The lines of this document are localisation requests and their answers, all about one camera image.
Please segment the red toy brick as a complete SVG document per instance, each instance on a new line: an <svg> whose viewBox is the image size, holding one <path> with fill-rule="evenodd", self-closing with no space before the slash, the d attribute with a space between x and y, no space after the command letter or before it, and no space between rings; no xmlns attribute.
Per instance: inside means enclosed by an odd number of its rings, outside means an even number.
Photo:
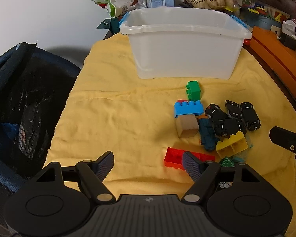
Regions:
<svg viewBox="0 0 296 237"><path fill-rule="evenodd" d="M166 155L164 157L164 166L172 167L174 169L180 169L184 171L184 167L182 164L182 157L184 153L185 153L185 150L168 147L166 151ZM191 152L191 153L202 162L215 161L214 155L208 155L208 154L199 153L199 152Z"/></svg>

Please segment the yellow toy brick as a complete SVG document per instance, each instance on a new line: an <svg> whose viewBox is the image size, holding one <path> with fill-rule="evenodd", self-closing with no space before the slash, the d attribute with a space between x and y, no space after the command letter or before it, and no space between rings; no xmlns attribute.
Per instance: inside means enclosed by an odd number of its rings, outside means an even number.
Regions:
<svg viewBox="0 0 296 237"><path fill-rule="evenodd" d="M235 135L225 138L216 144L216 152L221 159L232 157L244 150L247 150L248 144L244 134L238 131Z"/></svg>

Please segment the blue toy brick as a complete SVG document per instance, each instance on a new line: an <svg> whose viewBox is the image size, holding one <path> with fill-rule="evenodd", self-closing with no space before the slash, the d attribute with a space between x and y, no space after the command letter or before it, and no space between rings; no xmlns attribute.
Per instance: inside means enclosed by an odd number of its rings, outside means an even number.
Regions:
<svg viewBox="0 0 296 237"><path fill-rule="evenodd" d="M202 115L204 113L204 107L200 100L197 101L184 101L176 102L174 104L174 117L182 115Z"/></svg>

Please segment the green flat toy plate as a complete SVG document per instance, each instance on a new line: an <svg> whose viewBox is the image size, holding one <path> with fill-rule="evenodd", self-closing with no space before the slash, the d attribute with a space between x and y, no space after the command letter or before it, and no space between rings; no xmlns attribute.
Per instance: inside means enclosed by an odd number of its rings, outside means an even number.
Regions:
<svg viewBox="0 0 296 237"><path fill-rule="evenodd" d="M232 159L225 157L222 161L221 161L221 166L222 167L234 167L234 162L232 161Z"/></svg>

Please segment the wooden cube block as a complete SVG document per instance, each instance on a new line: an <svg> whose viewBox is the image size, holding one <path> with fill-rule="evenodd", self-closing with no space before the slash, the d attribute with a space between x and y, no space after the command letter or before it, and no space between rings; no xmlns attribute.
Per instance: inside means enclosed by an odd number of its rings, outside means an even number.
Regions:
<svg viewBox="0 0 296 237"><path fill-rule="evenodd" d="M199 131L199 125L194 114L179 115L175 124L179 138L194 137Z"/></svg>

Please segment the black toy car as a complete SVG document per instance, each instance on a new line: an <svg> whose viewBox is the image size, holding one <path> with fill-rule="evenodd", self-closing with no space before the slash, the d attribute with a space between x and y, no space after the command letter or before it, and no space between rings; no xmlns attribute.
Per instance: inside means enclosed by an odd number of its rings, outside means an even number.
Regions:
<svg viewBox="0 0 296 237"><path fill-rule="evenodd" d="M247 130L255 131L261 127L261 121L250 102L243 102L240 104L242 118L245 122Z"/></svg>
<svg viewBox="0 0 296 237"><path fill-rule="evenodd" d="M234 119L242 118L242 111L240 105L234 101L226 100L225 107L227 110L227 116Z"/></svg>
<svg viewBox="0 0 296 237"><path fill-rule="evenodd" d="M245 124L240 119L229 117L216 104L210 104L205 114L210 119L214 132L218 137L230 137L236 135L237 132L242 132L246 135L247 130Z"/></svg>

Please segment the yellow cloth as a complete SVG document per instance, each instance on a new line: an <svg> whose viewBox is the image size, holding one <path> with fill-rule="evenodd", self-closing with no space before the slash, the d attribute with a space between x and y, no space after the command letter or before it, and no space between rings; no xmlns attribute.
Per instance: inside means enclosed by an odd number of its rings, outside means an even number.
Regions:
<svg viewBox="0 0 296 237"><path fill-rule="evenodd" d="M127 36L96 42L84 62L55 128L47 162L73 166L110 150L115 165L104 183L114 194L178 194L192 185L187 173L164 166L169 147L202 152L199 136L180 139L174 103L186 98L186 78L140 79ZM242 50L228 80L200 78L201 102L253 104L261 128L249 132L247 163L293 208L286 236L296 236L296 160L273 143L279 126L296 133L296 111L255 58Z"/></svg>

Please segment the green toy brick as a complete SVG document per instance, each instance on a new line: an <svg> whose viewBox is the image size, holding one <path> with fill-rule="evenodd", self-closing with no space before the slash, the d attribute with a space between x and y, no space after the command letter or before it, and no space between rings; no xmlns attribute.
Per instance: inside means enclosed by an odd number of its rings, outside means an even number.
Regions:
<svg viewBox="0 0 296 237"><path fill-rule="evenodd" d="M188 96L188 100L190 101L200 100L201 89L197 80L188 81L186 84L186 94Z"/></svg>

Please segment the orange box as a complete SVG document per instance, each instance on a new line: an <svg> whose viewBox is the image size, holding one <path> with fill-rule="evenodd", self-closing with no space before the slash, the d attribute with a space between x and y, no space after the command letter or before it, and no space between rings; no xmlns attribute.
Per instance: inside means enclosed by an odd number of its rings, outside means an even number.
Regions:
<svg viewBox="0 0 296 237"><path fill-rule="evenodd" d="M274 32L259 27L253 28L250 48L296 98L296 52L281 44Z"/></svg>

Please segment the dark blue bag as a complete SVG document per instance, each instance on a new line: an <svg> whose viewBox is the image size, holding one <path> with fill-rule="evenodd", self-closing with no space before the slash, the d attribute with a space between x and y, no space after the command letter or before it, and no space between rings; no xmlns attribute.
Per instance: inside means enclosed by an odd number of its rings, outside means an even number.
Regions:
<svg viewBox="0 0 296 237"><path fill-rule="evenodd" d="M4 204L44 166L80 68L19 43L0 56L0 236L10 236Z"/></svg>

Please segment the white plastic storage bin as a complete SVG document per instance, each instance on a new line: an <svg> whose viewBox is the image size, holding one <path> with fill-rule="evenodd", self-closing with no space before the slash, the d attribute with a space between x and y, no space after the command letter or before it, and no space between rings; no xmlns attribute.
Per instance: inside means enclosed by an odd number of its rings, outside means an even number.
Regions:
<svg viewBox="0 0 296 237"><path fill-rule="evenodd" d="M128 12L121 20L141 79L229 79L251 32L219 11L159 7Z"/></svg>

